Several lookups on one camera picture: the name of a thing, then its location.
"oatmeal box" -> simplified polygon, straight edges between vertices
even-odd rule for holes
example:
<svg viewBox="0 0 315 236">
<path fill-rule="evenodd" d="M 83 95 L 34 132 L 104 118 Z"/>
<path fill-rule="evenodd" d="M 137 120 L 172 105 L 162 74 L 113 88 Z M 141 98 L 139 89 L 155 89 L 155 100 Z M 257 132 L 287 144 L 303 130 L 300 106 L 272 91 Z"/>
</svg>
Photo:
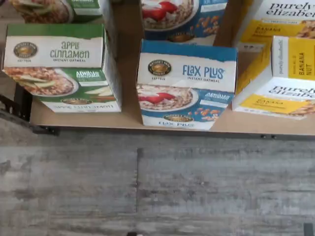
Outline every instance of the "oatmeal box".
<svg viewBox="0 0 315 236">
<path fill-rule="evenodd" d="M 144 125 L 209 130 L 234 96 L 237 50 L 142 40 Z"/>
<path fill-rule="evenodd" d="M 303 119 L 315 113 L 315 41 L 275 36 L 238 78 L 232 109 Z"/>
<path fill-rule="evenodd" d="M 315 38 L 314 1 L 245 0 L 241 19 L 234 38 L 240 52 L 261 52 L 275 35 Z"/>
<path fill-rule="evenodd" d="M 10 24 L 3 71 L 54 112 L 121 111 L 102 24 Z"/>
<path fill-rule="evenodd" d="M 26 23 L 87 23 L 105 24 L 116 56 L 117 33 L 109 0 L 9 0 Z"/>
<path fill-rule="evenodd" d="M 141 0 L 145 38 L 212 45 L 228 0 Z"/>
</svg>

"flax plus oatmeal box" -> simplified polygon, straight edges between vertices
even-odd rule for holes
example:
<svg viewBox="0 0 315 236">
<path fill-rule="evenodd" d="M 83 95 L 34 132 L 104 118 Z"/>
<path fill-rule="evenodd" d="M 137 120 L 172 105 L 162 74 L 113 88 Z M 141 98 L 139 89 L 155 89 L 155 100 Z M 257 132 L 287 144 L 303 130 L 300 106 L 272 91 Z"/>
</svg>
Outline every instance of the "flax plus oatmeal box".
<svg viewBox="0 0 315 236">
<path fill-rule="evenodd" d="M 54 112 L 121 111 L 102 24 L 10 24 L 3 71 Z"/>
<path fill-rule="evenodd" d="M 315 40 L 275 36 L 238 78 L 232 109 L 303 119 L 315 113 Z"/>
<path fill-rule="evenodd" d="M 141 0 L 145 38 L 212 45 L 227 0 Z"/>
<path fill-rule="evenodd" d="M 143 40 L 137 91 L 144 125 L 209 130 L 234 96 L 237 50 Z"/>
<path fill-rule="evenodd" d="M 240 52 L 260 52 L 274 35 L 315 38 L 314 1 L 251 0 L 246 7 L 234 39 Z"/>
<path fill-rule="evenodd" d="M 105 24 L 114 56 L 117 33 L 109 0 L 10 0 L 26 23 Z"/>
</svg>

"shelf bracket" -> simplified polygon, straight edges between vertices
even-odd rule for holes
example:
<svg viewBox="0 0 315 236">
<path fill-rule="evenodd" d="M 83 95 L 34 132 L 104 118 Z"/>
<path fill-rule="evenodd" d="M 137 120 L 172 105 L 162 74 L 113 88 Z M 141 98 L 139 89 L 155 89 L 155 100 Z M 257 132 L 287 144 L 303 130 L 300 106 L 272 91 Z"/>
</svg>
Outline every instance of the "shelf bracket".
<svg viewBox="0 0 315 236">
<path fill-rule="evenodd" d="M 58 135 L 59 129 L 30 123 L 32 95 L 16 85 L 14 101 L 0 94 L 0 118 L 30 129 L 35 134 Z"/>
</svg>

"box lid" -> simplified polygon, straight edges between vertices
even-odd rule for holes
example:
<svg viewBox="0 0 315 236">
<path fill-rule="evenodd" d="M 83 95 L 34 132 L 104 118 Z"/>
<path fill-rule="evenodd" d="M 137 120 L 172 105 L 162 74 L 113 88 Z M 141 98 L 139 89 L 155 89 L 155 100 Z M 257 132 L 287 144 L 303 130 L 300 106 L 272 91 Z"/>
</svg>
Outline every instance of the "box lid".
<svg viewBox="0 0 315 236">
<path fill-rule="evenodd" d="M 234 92 L 237 50 L 142 40 L 138 83 Z"/>
<path fill-rule="evenodd" d="M 4 67 L 99 68 L 102 24 L 9 24 Z"/>
</svg>

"floor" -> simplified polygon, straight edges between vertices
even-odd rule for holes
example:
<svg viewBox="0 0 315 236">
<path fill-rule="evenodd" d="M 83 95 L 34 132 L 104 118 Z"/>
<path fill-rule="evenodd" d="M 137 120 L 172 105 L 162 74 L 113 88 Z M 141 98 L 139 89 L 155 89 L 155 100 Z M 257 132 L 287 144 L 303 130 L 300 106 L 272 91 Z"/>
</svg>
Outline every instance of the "floor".
<svg viewBox="0 0 315 236">
<path fill-rule="evenodd" d="M 0 120 L 1 236 L 303 235 L 313 142 L 63 131 Z"/>
</svg>

